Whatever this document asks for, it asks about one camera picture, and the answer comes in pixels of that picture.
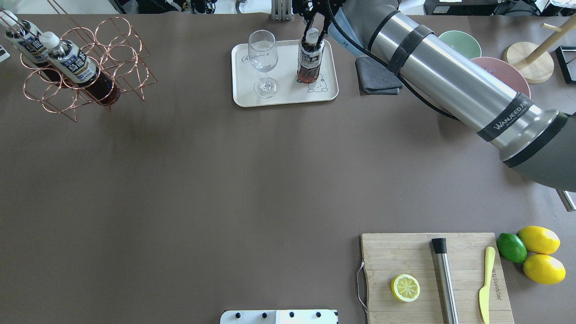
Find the bowl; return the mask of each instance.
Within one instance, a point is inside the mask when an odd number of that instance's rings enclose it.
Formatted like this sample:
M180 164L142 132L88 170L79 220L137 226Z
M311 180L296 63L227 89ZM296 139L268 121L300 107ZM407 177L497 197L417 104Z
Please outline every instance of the bowl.
M478 41L465 32L447 31L438 38L468 59L482 56L482 49Z
M517 92L527 95L530 98L530 87L528 86L528 82L526 82L526 79L514 66L501 59L487 56L473 58L471 61L478 64L482 69L492 74L507 86Z

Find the robotic arm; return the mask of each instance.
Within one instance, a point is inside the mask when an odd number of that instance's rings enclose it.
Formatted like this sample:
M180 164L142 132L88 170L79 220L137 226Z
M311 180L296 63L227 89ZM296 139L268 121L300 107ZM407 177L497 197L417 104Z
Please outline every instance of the robotic arm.
M316 13L324 15L324 32L330 22L341 32L338 21L351 27L347 42L358 40L362 52L496 146L508 167L545 186L575 192L576 115L539 108L396 7L395 0L294 1L294 12L308 22Z

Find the black muddler tip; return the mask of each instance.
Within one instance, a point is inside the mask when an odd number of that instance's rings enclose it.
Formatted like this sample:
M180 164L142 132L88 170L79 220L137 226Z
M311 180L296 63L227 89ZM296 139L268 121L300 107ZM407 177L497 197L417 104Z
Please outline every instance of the black muddler tip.
M434 247L434 253L442 254L446 253L446 238L432 239L432 246Z

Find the sliced lemon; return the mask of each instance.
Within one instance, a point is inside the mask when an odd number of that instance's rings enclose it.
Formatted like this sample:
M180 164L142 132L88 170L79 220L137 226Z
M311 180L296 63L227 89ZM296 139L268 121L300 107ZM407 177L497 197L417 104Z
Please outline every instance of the sliced lemon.
M403 302L413 302L420 296L420 284L413 276L401 274L392 280L392 294Z

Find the wine glass base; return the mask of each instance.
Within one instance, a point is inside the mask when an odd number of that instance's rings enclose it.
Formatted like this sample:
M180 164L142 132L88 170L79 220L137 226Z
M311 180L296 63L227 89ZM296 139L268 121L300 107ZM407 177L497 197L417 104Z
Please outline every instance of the wine glass base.
M270 98L278 93L278 82L273 78L261 78L254 85L256 94L262 98Z

